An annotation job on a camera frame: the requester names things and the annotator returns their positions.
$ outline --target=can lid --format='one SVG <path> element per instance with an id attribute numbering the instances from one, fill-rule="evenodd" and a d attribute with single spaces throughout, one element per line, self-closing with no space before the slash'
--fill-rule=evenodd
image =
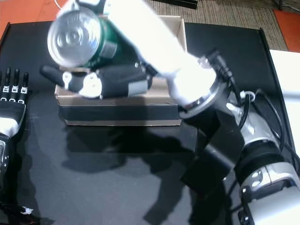
<path id="1" fill-rule="evenodd" d="M 87 63 L 96 53 L 101 39 L 99 18 L 89 9 L 70 11 L 54 21 L 47 44 L 52 59 L 67 68 Z"/>

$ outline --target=white surface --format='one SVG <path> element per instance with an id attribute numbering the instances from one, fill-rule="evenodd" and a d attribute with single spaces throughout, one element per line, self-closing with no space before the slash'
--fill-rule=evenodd
<path id="1" fill-rule="evenodd" d="M 8 137 L 12 137 L 16 133 L 18 133 L 19 125 L 17 121 L 15 121 L 14 119 L 0 117 L 0 124 L 1 124 L 0 134 L 4 134 Z"/>
<path id="2" fill-rule="evenodd" d="M 300 156 L 300 53 L 270 50 Z"/>

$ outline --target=white label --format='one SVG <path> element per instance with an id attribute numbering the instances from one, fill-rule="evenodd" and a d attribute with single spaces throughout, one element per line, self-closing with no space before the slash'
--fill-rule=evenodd
<path id="1" fill-rule="evenodd" d="M 4 86 L 4 87 L 3 87 L 3 92 L 8 93 L 8 92 L 9 92 L 9 86 Z"/>
<path id="2" fill-rule="evenodd" d="M 117 52 L 117 47 L 118 45 L 113 42 L 104 41 L 100 57 L 112 59 Z"/>
<path id="3" fill-rule="evenodd" d="M 21 93 L 22 94 L 27 94 L 28 88 L 22 87 L 21 88 Z"/>

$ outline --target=robotic arm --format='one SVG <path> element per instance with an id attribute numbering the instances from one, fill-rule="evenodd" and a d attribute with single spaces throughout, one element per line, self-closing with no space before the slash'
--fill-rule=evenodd
<path id="1" fill-rule="evenodd" d="M 107 63 L 83 72 L 43 66 L 41 74 L 87 98 L 130 97 L 145 93 L 153 76 L 166 79 L 181 118 L 206 137 L 203 150 L 191 166 L 197 170 L 198 179 L 190 179 L 188 170 L 182 180 L 206 196 L 235 170 L 243 203 L 241 224 L 282 224 L 286 215 L 295 218 L 300 211 L 298 175 L 281 154 L 283 143 L 279 143 L 264 117 L 250 109 L 255 94 L 240 94 L 219 52 L 201 58 L 184 52 L 142 0 L 70 0 L 57 21 L 71 12 L 89 10 L 106 15 L 120 38 L 135 50 L 136 57 L 126 64 Z M 80 37 L 80 32 L 71 34 Z M 214 172 L 213 179 L 208 170 Z"/>

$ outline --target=beige carpet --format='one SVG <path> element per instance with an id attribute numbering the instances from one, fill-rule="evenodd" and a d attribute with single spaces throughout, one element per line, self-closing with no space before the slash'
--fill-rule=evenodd
<path id="1" fill-rule="evenodd" d="M 218 0 L 200 0 L 196 10 L 147 0 L 159 15 L 180 15 L 186 22 L 263 28 L 270 49 L 287 51 L 287 47 L 271 8 Z"/>

